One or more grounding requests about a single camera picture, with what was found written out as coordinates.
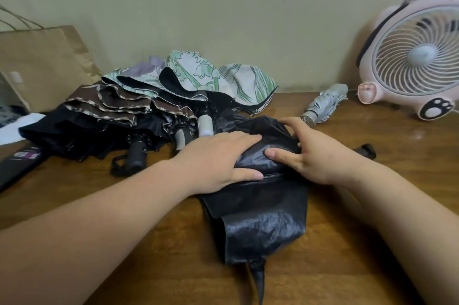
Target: fan hub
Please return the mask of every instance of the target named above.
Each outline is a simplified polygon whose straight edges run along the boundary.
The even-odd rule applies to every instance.
[[[408,53],[408,62],[415,67],[427,66],[437,58],[438,49],[432,44],[420,44]]]

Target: paper bag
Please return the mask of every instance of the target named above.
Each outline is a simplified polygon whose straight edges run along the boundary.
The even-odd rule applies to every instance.
[[[80,85],[100,80],[88,48],[72,25],[44,28],[0,5],[28,30],[0,32],[0,72],[30,112],[55,109]],[[32,29],[27,23],[37,25]]]

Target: wall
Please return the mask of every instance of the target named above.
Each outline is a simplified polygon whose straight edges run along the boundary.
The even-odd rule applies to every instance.
[[[255,64],[283,91],[355,84],[364,24],[401,0],[0,0],[45,26],[74,24],[104,71],[148,54],[200,51]]]

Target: wooden table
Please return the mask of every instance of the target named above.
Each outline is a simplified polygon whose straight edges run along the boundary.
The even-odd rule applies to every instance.
[[[299,116],[314,96],[276,94],[264,114]],[[317,129],[349,147],[371,143],[377,161],[459,213],[459,116],[452,114],[423,122],[386,103],[348,100]],[[0,147],[0,155],[14,147]],[[149,163],[171,155],[167,145],[151,152]],[[50,158],[0,194],[0,228],[114,184],[119,179],[109,175],[111,158],[82,163]],[[189,198],[158,223],[87,304],[254,304],[250,282],[244,266],[221,264],[201,206]],[[378,234],[351,217],[330,187],[310,190],[306,234],[268,258],[264,298],[265,305],[422,303]]]

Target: desk fan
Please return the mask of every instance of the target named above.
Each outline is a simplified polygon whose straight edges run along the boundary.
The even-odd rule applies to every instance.
[[[380,13],[357,59],[364,104],[411,106],[423,120],[459,99],[459,0],[404,0]]]

